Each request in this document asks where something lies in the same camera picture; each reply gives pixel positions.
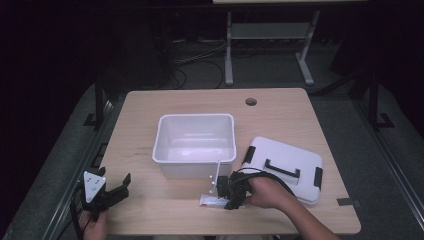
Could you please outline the dark tape strip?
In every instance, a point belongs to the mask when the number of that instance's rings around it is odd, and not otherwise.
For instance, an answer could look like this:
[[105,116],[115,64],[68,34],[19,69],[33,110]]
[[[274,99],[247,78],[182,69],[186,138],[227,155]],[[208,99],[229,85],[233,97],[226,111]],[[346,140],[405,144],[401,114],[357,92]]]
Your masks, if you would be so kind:
[[337,203],[339,206],[353,206],[353,207],[360,207],[361,204],[358,200],[353,200],[351,198],[338,198]]

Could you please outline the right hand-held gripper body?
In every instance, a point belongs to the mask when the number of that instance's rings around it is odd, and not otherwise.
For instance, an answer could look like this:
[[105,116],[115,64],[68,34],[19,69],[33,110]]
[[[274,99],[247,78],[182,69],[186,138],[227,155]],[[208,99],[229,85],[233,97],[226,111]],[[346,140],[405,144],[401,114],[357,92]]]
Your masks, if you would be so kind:
[[[212,196],[219,197],[216,189],[216,181],[219,176],[227,176],[221,172],[221,162],[216,162],[216,168],[214,170],[211,178],[211,189],[209,190],[209,194]],[[248,179],[249,176],[244,174],[241,171],[233,171],[229,176],[229,195],[227,198],[228,201],[233,197],[244,197],[246,198],[247,192],[251,190]]]

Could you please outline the person's left hand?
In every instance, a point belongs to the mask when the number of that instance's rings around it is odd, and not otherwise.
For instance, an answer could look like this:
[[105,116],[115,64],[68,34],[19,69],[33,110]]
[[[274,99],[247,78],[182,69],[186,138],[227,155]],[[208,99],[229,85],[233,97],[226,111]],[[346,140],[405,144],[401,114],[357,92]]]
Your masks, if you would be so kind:
[[108,211],[100,213],[96,221],[92,220],[92,213],[82,211],[79,219],[80,229],[84,240],[106,240],[108,236]]

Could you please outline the white plastic storage box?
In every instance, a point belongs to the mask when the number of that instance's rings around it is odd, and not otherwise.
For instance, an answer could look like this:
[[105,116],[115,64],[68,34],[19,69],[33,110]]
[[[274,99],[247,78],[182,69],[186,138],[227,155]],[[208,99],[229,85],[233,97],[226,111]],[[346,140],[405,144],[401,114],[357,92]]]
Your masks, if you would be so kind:
[[169,114],[159,120],[152,159],[167,178],[229,175],[236,156],[230,114]]

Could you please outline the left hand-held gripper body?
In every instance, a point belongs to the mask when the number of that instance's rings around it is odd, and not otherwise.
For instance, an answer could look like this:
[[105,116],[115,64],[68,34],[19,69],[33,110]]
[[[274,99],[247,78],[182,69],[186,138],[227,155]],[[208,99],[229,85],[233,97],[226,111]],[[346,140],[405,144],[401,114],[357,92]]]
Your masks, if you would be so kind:
[[82,208],[91,213],[91,218],[97,221],[100,213],[117,203],[113,191],[105,190],[106,178],[88,171],[83,174],[83,192],[81,194]]

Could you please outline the white ointment tube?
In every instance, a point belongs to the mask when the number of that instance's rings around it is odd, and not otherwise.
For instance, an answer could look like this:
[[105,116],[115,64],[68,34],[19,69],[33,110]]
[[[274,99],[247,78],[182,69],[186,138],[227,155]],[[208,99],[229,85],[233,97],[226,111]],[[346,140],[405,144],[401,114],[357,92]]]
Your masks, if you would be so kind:
[[200,196],[199,205],[204,207],[224,208],[228,203],[225,198],[202,194]]

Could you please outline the person's right hand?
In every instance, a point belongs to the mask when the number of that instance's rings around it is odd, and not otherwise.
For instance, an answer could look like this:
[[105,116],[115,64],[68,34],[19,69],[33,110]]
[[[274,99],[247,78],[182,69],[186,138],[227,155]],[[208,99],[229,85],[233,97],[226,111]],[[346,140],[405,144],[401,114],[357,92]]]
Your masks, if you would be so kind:
[[261,208],[275,208],[283,211],[285,205],[292,202],[294,197],[277,181],[266,177],[254,177],[249,180],[252,193],[245,204]]

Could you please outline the grey metal table frame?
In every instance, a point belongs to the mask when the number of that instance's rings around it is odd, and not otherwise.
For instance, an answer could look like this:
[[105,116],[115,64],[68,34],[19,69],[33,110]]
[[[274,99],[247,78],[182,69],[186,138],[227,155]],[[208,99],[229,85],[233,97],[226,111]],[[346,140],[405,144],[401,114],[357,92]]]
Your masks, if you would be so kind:
[[307,86],[315,84],[306,63],[306,57],[312,42],[320,11],[312,13],[309,22],[294,23],[235,23],[232,13],[227,13],[226,23],[226,53],[224,56],[225,84],[234,84],[232,64],[232,44],[236,40],[303,40],[300,52],[295,54],[300,72]]

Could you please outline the white box lid black handle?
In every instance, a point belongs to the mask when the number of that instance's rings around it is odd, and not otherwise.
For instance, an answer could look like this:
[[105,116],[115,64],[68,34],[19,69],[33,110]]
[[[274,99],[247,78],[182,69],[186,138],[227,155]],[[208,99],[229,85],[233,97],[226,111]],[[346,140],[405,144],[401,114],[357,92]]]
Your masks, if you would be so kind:
[[255,137],[241,165],[244,173],[260,170],[279,177],[299,201],[315,205],[321,193],[320,155],[265,137]]

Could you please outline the aluminium floor rail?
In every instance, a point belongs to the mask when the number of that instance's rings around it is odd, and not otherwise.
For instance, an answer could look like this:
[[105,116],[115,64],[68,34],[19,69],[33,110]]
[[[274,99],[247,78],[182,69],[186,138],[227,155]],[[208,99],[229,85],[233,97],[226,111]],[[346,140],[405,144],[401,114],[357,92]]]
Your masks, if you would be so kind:
[[374,107],[368,107],[362,101],[354,101],[353,105],[382,153],[389,171],[398,185],[412,215],[421,231],[424,232],[424,201],[420,198],[413,184],[408,179],[406,172],[401,167],[400,159],[395,156],[393,149],[389,146],[382,134],[383,129],[394,129],[394,123],[386,113],[374,114]]
[[96,161],[101,162],[97,152],[110,138],[109,118],[113,104],[106,101],[101,108],[104,119],[97,126],[96,109],[89,109],[91,103],[77,105],[43,168],[44,196],[53,203],[48,204],[52,213],[42,231],[42,240],[60,239],[60,233],[67,229],[67,223],[72,220],[70,205],[74,190],[83,172],[92,168]]

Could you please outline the black metal stand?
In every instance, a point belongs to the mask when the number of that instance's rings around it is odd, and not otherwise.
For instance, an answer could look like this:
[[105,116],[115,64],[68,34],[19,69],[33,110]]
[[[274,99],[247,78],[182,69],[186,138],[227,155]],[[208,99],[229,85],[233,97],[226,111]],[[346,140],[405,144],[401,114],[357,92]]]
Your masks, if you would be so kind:
[[386,113],[378,112],[379,81],[375,71],[370,73],[368,95],[368,122],[375,131],[381,128],[393,128],[394,124]]
[[95,131],[99,130],[105,121],[106,108],[108,105],[107,97],[108,79],[105,74],[97,77],[94,83],[94,111],[89,113],[83,125],[93,127]]

